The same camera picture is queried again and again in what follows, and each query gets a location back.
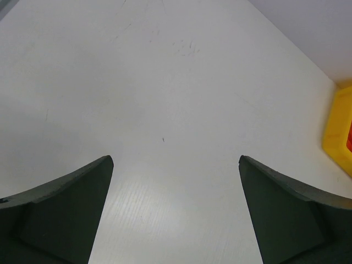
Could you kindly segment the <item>orange t-shirt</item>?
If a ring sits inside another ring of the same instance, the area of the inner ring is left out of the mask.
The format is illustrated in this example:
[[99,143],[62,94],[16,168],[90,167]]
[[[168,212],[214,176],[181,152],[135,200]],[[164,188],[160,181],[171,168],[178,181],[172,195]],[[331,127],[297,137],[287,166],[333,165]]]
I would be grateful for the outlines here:
[[348,135],[348,138],[346,141],[346,147],[350,152],[352,152],[352,136],[351,136],[351,134]]

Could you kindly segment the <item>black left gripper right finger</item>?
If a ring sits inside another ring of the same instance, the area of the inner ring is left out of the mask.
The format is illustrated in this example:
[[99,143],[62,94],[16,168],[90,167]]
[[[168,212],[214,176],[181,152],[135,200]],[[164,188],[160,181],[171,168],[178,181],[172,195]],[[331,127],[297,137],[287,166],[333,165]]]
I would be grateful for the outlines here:
[[263,263],[351,263],[351,199],[249,156],[239,173]]

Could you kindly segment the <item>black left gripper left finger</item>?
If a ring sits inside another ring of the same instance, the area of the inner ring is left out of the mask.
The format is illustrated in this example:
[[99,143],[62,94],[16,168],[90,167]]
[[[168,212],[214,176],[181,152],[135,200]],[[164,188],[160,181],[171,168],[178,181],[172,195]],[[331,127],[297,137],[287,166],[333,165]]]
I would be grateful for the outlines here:
[[1,198],[1,263],[88,263],[112,174],[107,155]]

